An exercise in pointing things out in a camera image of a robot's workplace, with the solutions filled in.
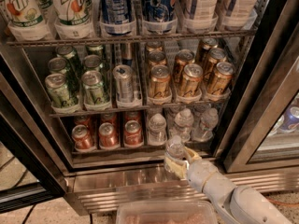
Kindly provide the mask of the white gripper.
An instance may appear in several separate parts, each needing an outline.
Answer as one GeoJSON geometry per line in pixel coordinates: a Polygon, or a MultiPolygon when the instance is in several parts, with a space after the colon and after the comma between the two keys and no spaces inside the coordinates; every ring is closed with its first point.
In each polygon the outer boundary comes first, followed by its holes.
{"type": "Polygon", "coordinates": [[[190,186],[204,193],[212,203],[225,203],[231,198],[236,185],[214,164],[201,160],[202,157],[188,147],[185,147],[185,156],[187,161],[165,157],[165,169],[180,179],[187,176],[190,186]]]}

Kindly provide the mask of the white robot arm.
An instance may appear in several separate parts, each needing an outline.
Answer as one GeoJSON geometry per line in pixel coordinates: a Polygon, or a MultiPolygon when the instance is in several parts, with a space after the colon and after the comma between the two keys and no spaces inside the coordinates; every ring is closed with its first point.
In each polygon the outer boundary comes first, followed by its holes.
{"type": "Polygon", "coordinates": [[[226,224],[292,224],[259,191],[236,185],[190,148],[167,147],[164,163],[171,173],[204,193],[226,224]]]}

